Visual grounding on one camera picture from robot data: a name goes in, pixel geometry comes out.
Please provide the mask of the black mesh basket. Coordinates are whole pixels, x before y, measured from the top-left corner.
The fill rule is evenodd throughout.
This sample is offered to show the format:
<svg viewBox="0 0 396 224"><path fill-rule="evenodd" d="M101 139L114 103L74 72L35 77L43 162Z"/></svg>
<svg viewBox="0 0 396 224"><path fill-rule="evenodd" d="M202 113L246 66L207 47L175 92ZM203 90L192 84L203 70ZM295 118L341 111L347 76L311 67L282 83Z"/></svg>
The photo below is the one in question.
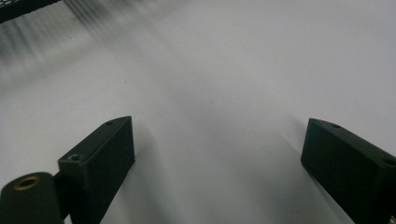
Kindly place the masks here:
<svg viewBox="0 0 396 224"><path fill-rule="evenodd" d="M60 0L0 0L0 24Z"/></svg>

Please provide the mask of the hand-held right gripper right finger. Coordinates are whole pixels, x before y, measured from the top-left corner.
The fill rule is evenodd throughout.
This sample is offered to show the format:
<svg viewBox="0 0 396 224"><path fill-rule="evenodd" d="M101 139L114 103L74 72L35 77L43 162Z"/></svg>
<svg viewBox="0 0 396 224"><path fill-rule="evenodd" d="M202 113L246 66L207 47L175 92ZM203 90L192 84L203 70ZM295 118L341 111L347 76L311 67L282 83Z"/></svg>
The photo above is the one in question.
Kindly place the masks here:
<svg viewBox="0 0 396 224"><path fill-rule="evenodd" d="M396 224L396 157L337 124L310 119L301 163L356 224Z"/></svg>

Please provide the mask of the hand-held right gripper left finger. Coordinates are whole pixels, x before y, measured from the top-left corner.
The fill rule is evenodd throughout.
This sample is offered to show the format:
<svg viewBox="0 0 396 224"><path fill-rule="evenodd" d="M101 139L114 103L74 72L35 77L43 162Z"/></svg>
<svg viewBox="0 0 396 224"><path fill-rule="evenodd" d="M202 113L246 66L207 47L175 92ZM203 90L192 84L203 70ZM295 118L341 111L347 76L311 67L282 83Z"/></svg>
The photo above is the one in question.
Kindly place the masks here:
<svg viewBox="0 0 396 224"><path fill-rule="evenodd" d="M130 116L105 122L58 160L63 213L99 224L134 164Z"/></svg>

